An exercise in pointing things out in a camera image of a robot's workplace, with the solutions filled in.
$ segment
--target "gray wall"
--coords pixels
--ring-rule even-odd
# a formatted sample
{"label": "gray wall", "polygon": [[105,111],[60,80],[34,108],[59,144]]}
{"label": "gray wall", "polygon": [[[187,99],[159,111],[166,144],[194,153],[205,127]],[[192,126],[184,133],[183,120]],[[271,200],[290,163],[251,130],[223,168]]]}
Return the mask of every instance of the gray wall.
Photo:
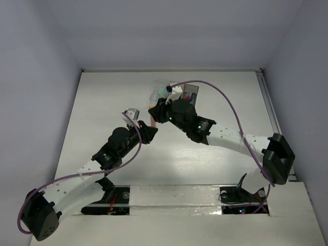
{"label": "gray wall", "polygon": [[0,7],[0,245],[29,245],[16,218],[54,177],[80,68],[45,1]]}
{"label": "gray wall", "polygon": [[283,134],[295,150],[328,242],[328,1],[304,1],[264,70]]}
{"label": "gray wall", "polygon": [[302,0],[47,0],[83,68],[260,68]]}

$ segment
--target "white curved segment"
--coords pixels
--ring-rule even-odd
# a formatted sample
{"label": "white curved segment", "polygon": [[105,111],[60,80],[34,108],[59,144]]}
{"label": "white curved segment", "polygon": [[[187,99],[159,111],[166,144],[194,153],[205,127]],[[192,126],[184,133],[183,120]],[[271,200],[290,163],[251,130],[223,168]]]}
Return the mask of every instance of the white curved segment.
{"label": "white curved segment", "polygon": [[[101,171],[100,164],[96,161],[89,161],[85,166],[80,168],[78,173],[97,172]],[[53,207],[55,211],[61,211],[67,203],[72,201],[77,194],[87,188],[89,185],[95,183],[104,177],[104,173],[95,174],[91,176],[79,176],[65,179],[61,182],[52,184],[45,188],[44,198],[48,202],[54,202]]]}
{"label": "white curved segment", "polygon": [[[213,125],[210,129],[211,134],[207,136],[209,145],[220,146],[227,148],[241,154],[251,156],[246,144],[243,140],[243,136],[239,131],[235,131],[224,127],[220,124]],[[252,150],[254,151],[256,158],[259,162],[263,161],[262,149],[266,149],[270,143],[268,137],[256,136],[252,134],[246,134],[244,136],[249,142]]]}
{"label": "white curved segment", "polygon": [[270,182],[263,177],[261,170],[256,168],[244,178],[241,187],[251,194],[255,194],[259,189],[266,187]]}
{"label": "white curved segment", "polygon": [[59,218],[59,223],[66,219],[74,212],[80,211],[83,207],[102,199],[104,195],[103,188],[98,183],[93,183],[86,189],[78,193],[75,198],[69,201],[61,210],[62,215]]}

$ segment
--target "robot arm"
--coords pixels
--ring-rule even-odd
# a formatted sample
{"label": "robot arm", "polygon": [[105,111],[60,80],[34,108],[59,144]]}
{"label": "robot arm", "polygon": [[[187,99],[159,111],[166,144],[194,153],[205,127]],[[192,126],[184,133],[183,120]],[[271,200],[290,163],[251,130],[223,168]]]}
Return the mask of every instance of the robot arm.
{"label": "robot arm", "polygon": [[[137,121],[139,111],[128,109],[125,112],[138,127],[141,143],[149,144],[158,129],[148,127],[143,121]],[[110,201],[115,185],[109,181],[105,170],[118,169],[125,157],[139,144],[137,130],[130,121],[128,127],[116,128],[108,138],[108,142],[81,167],[72,178],[47,186],[40,192],[31,191],[27,197],[35,193],[23,207],[21,220],[34,235],[36,240],[48,238],[59,224],[75,211],[98,200]],[[82,173],[96,172],[93,175]]]}
{"label": "robot arm", "polygon": [[[228,148],[245,155],[250,155],[243,138],[247,138],[256,158],[269,175],[273,183],[283,185],[288,179],[295,155],[286,139],[280,134],[272,137],[262,137],[240,132],[217,124],[214,120],[198,116],[195,107],[187,100],[179,98],[167,100],[160,98],[157,105],[148,110],[156,122],[171,122],[186,133],[194,142],[205,145]],[[254,194],[268,185],[269,181],[263,176],[260,169],[245,174],[237,186],[237,193],[233,196]]]}

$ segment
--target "white platform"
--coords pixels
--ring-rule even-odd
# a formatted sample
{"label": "white platform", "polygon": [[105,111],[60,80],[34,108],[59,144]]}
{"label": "white platform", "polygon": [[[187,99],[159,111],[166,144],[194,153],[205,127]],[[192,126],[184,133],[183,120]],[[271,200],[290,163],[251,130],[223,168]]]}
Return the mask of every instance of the white platform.
{"label": "white platform", "polygon": [[[149,96],[157,78],[214,83],[231,99],[246,133],[273,134],[254,72],[83,73],[56,177],[75,172],[115,128],[124,126],[121,111],[138,108],[139,119],[149,124]],[[197,113],[237,129],[224,98],[206,85],[198,86]],[[234,184],[256,167],[250,157],[191,142],[170,123],[158,128],[134,162],[109,175],[114,184]],[[43,242],[32,239],[31,245],[324,245],[302,183],[272,189],[268,203],[270,217],[161,216],[162,211],[141,210],[130,216],[71,216],[51,237]]]}

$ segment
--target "white panel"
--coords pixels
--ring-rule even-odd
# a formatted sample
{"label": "white panel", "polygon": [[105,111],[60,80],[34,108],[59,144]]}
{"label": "white panel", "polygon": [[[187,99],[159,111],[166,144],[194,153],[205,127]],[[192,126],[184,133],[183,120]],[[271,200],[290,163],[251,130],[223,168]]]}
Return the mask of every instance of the white panel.
{"label": "white panel", "polygon": [[220,206],[219,186],[131,186],[129,205],[153,206]]}
{"label": "white panel", "polygon": [[273,216],[300,216],[313,213],[305,186],[301,182],[288,182],[276,185],[268,197],[270,213]]}
{"label": "white panel", "polygon": [[324,246],[313,214],[299,217],[74,216],[31,246]]}
{"label": "white panel", "polygon": [[221,206],[196,207],[131,207],[133,216],[195,216],[195,215],[221,215]]}
{"label": "white panel", "polygon": [[260,68],[302,0],[48,0],[83,68]]}
{"label": "white panel", "polygon": [[[121,111],[140,110],[139,119],[150,124],[149,97],[157,78],[184,81],[203,79],[221,88],[239,114],[245,133],[271,136],[273,130],[254,72],[83,73],[76,95],[56,177],[75,172],[98,152],[112,131],[122,127]],[[196,110],[231,129],[236,119],[225,99],[200,84]],[[128,166],[110,174],[116,185],[213,185],[238,183],[255,169],[248,156],[190,141],[169,122],[150,145]],[[128,160],[132,150],[124,160]]]}

